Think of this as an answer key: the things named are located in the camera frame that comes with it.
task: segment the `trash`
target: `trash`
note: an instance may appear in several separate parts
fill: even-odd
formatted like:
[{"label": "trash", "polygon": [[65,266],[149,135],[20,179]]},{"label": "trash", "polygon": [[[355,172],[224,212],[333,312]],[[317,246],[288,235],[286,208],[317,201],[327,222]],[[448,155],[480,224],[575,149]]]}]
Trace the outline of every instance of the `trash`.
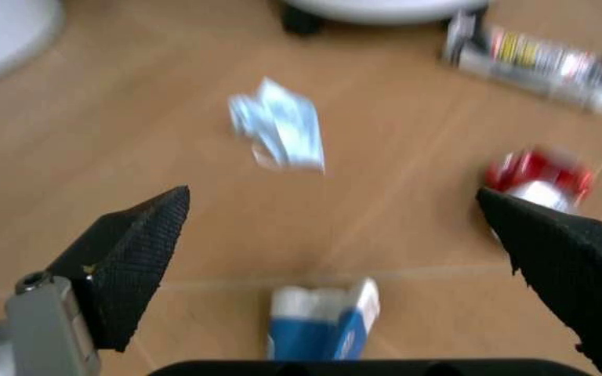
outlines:
[{"label": "trash", "polygon": [[459,69],[497,78],[602,113],[602,56],[500,27],[460,13],[448,28],[443,58]]},{"label": "trash", "polygon": [[349,291],[279,288],[271,303],[268,357],[357,360],[379,314],[378,286],[371,278]]},{"label": "trash", "polygon": [[309,99],[264,78],[256,97],[232,96],[229,109],[234,131],[255,141],[252,153],[260,165],[325,170],[317,111]]},{"label": "trash", "polygon": [[572,214],[591,191],[593,174],[573,157],[536,147],[492,163],[485,182],[493,190]]}]

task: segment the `printed label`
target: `printed label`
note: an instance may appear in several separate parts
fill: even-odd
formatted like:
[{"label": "printed label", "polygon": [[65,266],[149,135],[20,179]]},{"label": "printed label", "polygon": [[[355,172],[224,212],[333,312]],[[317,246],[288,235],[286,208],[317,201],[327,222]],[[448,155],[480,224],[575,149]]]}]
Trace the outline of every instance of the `printed label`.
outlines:
[{"label": "printed label", "polygon": [[602,58],[527,35],[493,31],[491,58],[577,85],[602,85]]}]

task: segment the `black rubber gripper pad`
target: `black rubber gripper pad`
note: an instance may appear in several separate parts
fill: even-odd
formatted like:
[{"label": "black rubber gripper pad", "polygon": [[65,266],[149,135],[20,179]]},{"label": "black rubber gripper pad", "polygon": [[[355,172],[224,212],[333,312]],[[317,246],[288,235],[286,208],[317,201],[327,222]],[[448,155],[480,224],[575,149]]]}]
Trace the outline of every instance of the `black rubber gripper pad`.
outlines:
[{"label": "black rubber gripper pad", "polygon": [[513,273],[580,337],[602,372],[602,222],[567,215],[494,190],[477,200],[510,254]]},{"label": "black rubber gripper pad", "polygon": [[164,276],[189,203],[189,189],[179,186],[103,215],[48,266],[71,280],[98,349],[125,350]]}]

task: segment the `red soda can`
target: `red soda can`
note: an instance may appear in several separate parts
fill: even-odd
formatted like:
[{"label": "red soda can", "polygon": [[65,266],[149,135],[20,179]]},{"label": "red soda can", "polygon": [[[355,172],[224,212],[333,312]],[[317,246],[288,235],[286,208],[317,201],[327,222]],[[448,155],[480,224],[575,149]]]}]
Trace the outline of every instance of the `red soda can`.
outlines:
[{"label": "red soda can", "polygon": [[489,165],[485,182],[499,192],[558,210],[575,213],[589,194],[593,173],[577,158],[536,147],[506,155]]}]

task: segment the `crushed can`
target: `crushed can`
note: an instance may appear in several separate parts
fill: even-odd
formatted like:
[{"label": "crushed can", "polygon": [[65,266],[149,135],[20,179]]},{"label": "crushed can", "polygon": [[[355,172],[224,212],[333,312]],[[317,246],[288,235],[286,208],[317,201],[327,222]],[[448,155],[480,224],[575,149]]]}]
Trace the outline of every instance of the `crushed can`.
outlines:
[{"label": "crushed can", "polygon": [[510,153],[485,174],[493,190],[568,214],[576,213],[593,180],[577,158],[542,147]]},{"label": "crushed can", "polygon": [[460,70],[495,78],[602,113],[602,55],[483,27],[459,13],[448,28],[443,59]]}]

